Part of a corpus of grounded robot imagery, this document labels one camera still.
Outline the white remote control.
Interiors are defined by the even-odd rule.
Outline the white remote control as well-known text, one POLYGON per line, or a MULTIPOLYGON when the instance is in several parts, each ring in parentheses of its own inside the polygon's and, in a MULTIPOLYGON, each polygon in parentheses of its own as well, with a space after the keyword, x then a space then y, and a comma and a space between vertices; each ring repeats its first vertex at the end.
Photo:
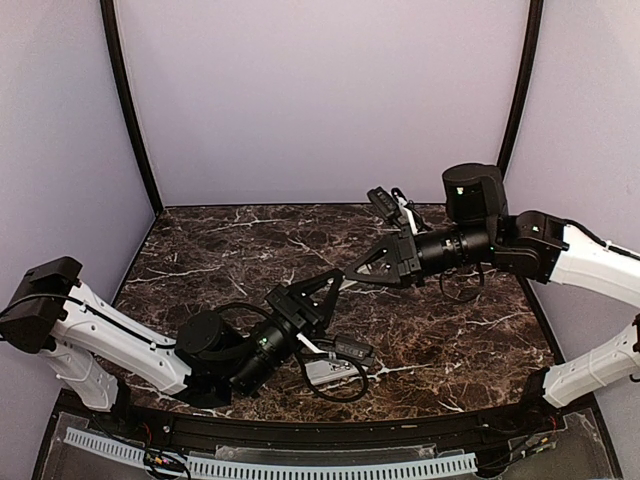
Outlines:
POLYGON ((345 378, 359 377, 356 367, 347 361, 316 360, 305 365, 312 385, 319 386, 345 378))

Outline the grey battery cover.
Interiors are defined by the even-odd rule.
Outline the grey battery cover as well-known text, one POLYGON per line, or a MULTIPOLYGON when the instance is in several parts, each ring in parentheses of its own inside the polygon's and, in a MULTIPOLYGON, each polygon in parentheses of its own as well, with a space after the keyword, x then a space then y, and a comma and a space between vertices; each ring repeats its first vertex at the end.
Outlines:
POLYGON ((357 284, 358 284, 358 281, 355 281, 355 280, 343 280, 341 285, 340 285, 340 287, 339 287, 339 290, 343 291, 343 290, 351 288, 351 287, 353 287, 353 286, 355 286, 357 284))

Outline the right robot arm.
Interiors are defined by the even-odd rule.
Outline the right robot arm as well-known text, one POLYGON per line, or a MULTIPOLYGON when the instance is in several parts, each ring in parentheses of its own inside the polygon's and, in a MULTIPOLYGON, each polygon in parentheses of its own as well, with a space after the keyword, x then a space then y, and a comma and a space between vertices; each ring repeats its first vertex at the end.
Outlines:
POLYGON ((443 175, 453 225, 429 231, 399 190, 368 192, 380 216, 396 226, 346 267, 350 281, 406 288, 447 270, 489 263, 520 277, 571 285, 632 306, 639 304, 639 256, 582 224, 536 210, 508 212, 500 169, 466 163, 443 175))

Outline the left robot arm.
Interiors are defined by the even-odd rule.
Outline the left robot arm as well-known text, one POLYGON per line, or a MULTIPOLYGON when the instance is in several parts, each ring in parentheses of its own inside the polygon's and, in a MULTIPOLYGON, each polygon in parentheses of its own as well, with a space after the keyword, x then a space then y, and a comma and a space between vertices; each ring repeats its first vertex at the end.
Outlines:
POLYGON ((141 427, 101 357, 189 406, 214 409, 234 395, 256 398, 277 370, 322 336, 340 293, 339 269, 269 292, 268 310, 232 302, 202 310, 175 338, 119 312, 79 278, 81 264, 61 257, 28 270, 1 312, 1 338, 44 357, 56 374, 120 436, 141 427))

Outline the left black frame post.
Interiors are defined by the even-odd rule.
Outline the left black frame post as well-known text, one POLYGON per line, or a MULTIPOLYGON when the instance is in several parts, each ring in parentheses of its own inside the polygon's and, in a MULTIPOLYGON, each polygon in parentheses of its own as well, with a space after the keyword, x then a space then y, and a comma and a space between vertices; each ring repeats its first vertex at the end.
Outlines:
POLYGON ((164 205, 152 172, 134 105, 118 27, 116 3, 112 0, 100 0, 99 4, 112 75, 137 170, 152 211, 155 216, 159 216, 164 211, 164 205))

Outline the black frame post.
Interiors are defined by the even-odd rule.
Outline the black frame post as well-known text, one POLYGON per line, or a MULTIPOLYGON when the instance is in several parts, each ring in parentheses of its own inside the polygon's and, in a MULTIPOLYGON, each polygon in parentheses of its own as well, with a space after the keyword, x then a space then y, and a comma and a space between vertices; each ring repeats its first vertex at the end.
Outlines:
POLYGON ((99 4, 112 75, 137 170, 152 211, 155 216, 159 216, 164 211, 164 205, 152 172, 134 105, 118 27, 116 3, 112 0, 100 0, 99 4))
POLYGON ((531 0, 528 7, 522 53, 513 98, 496 161, 502 177, 506 176, 514 152, 533 73, 544 10, 543 0, 531 0))

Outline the black front rail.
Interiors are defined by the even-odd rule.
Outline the black front rail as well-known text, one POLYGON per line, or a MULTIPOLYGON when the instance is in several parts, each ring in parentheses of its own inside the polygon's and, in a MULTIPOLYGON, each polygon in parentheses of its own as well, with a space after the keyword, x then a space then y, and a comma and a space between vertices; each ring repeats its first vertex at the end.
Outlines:
POLYGON ((60 391, 53 412, 74 415, 101 432, 130 441, 148 440, 154 447, 179 451, 212 452, 222 446, 355 451, 433 444, 439 451, 462 448, 499 457, 514 448, 518 439, 543 434, 550 434, 561 446, 576 444, 590 451, 607 451, 610 446, 594 397, 553 418, 529 415, 519 427, 506 423, 520 418, 516 405, 438 417, 342 423, 246 421, 130 406, 128 424, 118 427, 107 415, 92 413, 68 389, 60 391))

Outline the right black frame post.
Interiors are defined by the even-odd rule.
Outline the right black frame post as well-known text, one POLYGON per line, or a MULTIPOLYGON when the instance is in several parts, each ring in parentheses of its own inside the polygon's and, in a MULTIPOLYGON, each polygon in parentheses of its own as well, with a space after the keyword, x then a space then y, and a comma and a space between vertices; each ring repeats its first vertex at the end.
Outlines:
POLYGON ((513 98, 496 161, 502 177, 506 176, 514 152, 533 73, 544 10, 543 0, 531 0, 528 7, 522 53, 513 98))

